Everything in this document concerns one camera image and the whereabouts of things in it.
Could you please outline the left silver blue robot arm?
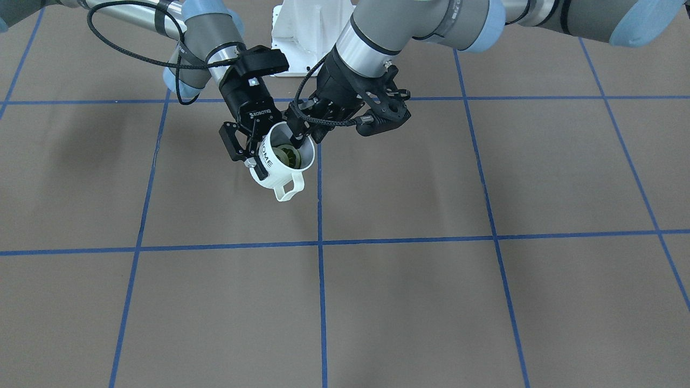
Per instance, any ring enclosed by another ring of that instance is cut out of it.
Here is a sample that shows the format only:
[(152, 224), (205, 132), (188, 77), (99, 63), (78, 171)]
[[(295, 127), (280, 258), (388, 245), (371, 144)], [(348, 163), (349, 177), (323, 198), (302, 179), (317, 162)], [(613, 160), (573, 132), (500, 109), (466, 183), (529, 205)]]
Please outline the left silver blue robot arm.
[(284, 113), (291, 142), (321, 143), (333, 128), (372, 136), (404, 125), (409, 91), (394, 59), (410, 41), (483, 52), (507, 25), (541, 27), (619, 47), (645, 46), (688, 1), (359, 1), (332, 49), (315, 65), (317, 87)]

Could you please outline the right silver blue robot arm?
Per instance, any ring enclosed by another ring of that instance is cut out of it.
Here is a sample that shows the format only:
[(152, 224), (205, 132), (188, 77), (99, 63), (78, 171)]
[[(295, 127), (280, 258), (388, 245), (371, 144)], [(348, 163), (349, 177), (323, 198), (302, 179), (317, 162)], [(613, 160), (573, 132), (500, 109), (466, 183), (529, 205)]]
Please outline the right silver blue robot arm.
[[(214, 80), (234, 118), (219, 131), (231, 159), (244, 162), (256, 182), (268, 183), (278, 162), (270, 134), (282, 116), (263, 77), (288, 69), (281, 51), (247, 47), (240, 19), (222, 1), (59, 1), (58, 5), (83, 8), (88, 28), (101, 42), (162, 67), (166, 86), (182, 105), (194, 103)], [(172, 39), (176, 47), (171, 59), (155, 60), (118, 46), (97, 29), (98, 13)]]

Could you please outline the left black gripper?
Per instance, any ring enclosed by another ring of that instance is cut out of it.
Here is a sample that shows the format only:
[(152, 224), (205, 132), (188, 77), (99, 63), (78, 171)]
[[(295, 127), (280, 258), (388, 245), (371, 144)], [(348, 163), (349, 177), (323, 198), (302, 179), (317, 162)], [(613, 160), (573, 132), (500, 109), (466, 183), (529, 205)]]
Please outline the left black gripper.
[(325, 56), (317, 76), (317, 88), (310, 102), (290, 102), (284, 111), (284, 120), (290, 131), (290, 144), (300, 148), (310, 135), (315, 143), (321, 143), (330, 132), (328, 121), (348, 121), (364, 106), (365, 102), (354, 89), (355, 82), (364, 77), (353, 71), (342, 59), (337, 47)]

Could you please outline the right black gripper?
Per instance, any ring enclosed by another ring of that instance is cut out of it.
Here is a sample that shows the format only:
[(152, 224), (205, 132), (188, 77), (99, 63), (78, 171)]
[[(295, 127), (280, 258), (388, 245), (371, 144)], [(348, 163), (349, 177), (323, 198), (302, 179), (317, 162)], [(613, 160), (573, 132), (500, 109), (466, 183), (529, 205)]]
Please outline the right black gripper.
[[(227, 154), (234, 162), (249, 162), (257, 179), (264, 181), (268, 170), (262, 161), (261, 150), (268, 131), (282, 121), (282, 113), (261, 77), (242, 79), (231, 73), (221, 80), (219, 91), (236, 121), (224, 121), (219, 129)], [(245, 150), (237, 138), (240, 128), (247, 135), (261, 138), (248, 137)]]

